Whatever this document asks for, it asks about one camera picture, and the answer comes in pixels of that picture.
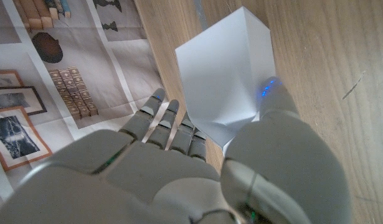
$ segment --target wooden surface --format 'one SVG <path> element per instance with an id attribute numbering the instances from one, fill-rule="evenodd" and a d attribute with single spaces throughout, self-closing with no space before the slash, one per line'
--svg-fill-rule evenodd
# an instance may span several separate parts
<path id="1" fill-rule="evenodd" d="M 164 87 L 183 114 L 174 49 L 202 32 L 194 1 L 136 5 Z M 241 5 L 269 26 L 278 76 L 341 161 L 353 223 L 383 223 L 383 0 L 202 0 L 208 25 Z M 217 150 L 210 142 L 209 163 L 220 169 Z"/>

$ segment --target white box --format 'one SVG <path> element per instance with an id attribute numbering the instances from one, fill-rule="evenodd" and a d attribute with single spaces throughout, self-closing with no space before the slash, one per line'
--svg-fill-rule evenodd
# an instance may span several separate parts
<path id="1" fill-rule="evenodd" d="M 241 7 L 176 49 L 190 120 L 220 147 L 259 111 L 275 76 L 270 30 Z"/>

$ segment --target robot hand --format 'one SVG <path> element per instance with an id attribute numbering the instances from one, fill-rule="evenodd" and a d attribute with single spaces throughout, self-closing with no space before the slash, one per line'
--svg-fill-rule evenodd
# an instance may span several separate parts
<path id="1" fill-rule="evenodd" d="M 278 78 L 260 94 L 260 121 L 241 128 L 227 148 L 226 201 L 253 222 L 350 223 L 348 185 L 334 154 L 300 119 Z"/>
<path id="2" fill-rule="evenodd" d="M 339 162 L 300 120 L 277 78 L 262 87 L 260 121 L 227 148 L 221 176 L 205 163 L 205 138 L 170 102 L 146 143 L 164 91 L 119 130 L 100 130 L 35 168 L 0 208 L 0 223 L 350 223 Z"/>
<path id="3" fill-rule="evenodd" d="M 0 208 L 0 223 L 235 223 L 187 115 L 163 150 L 176 100 L 141 142 L 164 97 L 155 91 L 119 132 L 95 131 L 50 156 Z"/>

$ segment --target book spine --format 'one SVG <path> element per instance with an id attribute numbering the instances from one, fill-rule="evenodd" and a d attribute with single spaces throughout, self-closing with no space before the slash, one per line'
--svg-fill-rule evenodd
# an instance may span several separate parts
<path id="1" fill-rule="evenodd" d="M 25 14 L 24 8 L 22 8 L 22 5 L 19 2 L 19 0 L 13 0 L 13 1 L 18 11 L 19 17 L 21 18 L 21 21 L 24 24 L 25 29 L 30 30 L 31 27 L 29 26 L 29 20 L 27 18 L 27 15 Z"/>
<path id="2" fill-rule="evenodd" d="M 73 119 L 81 119 L 80 111 L 78 107 L 76 106 L 75 102 L 73 101 L 70 93 L 67 91 L 67 87 L 65 86 L 64 81 L 62 80 L 62 77 L 60 76 L 60 73 L 58 70 L 49 70 L 50 77 L 52 78 L 52 81 L 57 89 L 57 91 L 60 93 L 60 96 L 62 100 L 64 101 L 65 105 L 67 105 L 67 108 L 73 117 Z"/>
<path id="3" fill-rule="evenodd" d="M 59 19 L 59 13 L 57 12 L 57 6 L 54 0 L 44 0 L 46 6 L 49 8 L 52 19 Z"/>
<path id="4" fill-rule="evenodd" d="M 31 29 L 43 29 L 42 20 L 40 19 L 33 0 L 20 0 L 20 3 L 28 18 Z"/>
<path id="5" fill-rule="evenodd" d="M 54 0 L 54 2 L 55 2 L 55 6 L 57 6 L 57 11 L 59 12 L 59 14 L 64 15 L 64 9 L 62 8 L 60 0 Z"/>
<path id="6" fill-rule="evenodd" d="M 40 19 L 42 20 L 43 28 L 51 28 L 53 27 L 53 20 L 51 18 L 49 9 L 46 4 L 44 4 L 44 0 L 34 0 L 34 4 L 36 6 L 37 12 L 40 15 Z"/>
<path id="7" fill-rule="evenodd" d="M 80 96 L 78 85 L 73 80 L 69 70 L 67 69 L 59 70 L 59 73 L 60 73 L 60 76 L 62 77 L 62 80 L 64 81 L 65 86 L 68 89 L 68 92 L 70 93 L 73 99 L 73 102 L 78 107 L 81 117 L 84 118 L 84 117 L 90 116 L 90 111 L 86 107 L 86 103 L 83 101 L 82 97 L 78 97 Z"/>
<path id="8" fill-rule="evenodd" d="M 69 67 L 68 70 L 71 73 L 71 76 L 78 88 L 79 96 L 82 98 L 83 102 L 85 102 L 86 107 L 90 111 L 90 116 L 98 115 L 97 107 L 94 104 L 92 98 L 90 97 L 89 91 L 86 88 L 86 84 L 83 82 L 78 68 Z"/>
<path id="9" fill-rule="evenodd" d="M 71 10 L 69 9 L 69 5 L 67 0 L 60 0 L 62 8 L 64 9 L 65 17 L 71 18 Z"/>

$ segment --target framed artwork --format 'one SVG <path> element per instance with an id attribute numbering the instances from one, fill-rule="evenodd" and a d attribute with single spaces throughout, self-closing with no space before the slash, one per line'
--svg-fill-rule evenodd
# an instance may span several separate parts
<path id="1" fill-rule="evenodd" d="M 16 70 L 0 70 L 0 87 L 24 86 Z"/>
<path id="2" fill-rule="evenodd" d="M 22 106 L 0 109 L 0 163 L 5 171 L 51 154 Z"/>
<path id="3" fill-rule="evenodd" d="M 33 86 L 0 87 L 0 109 L 23 106 L 28 115 L 47 112 Z"/>

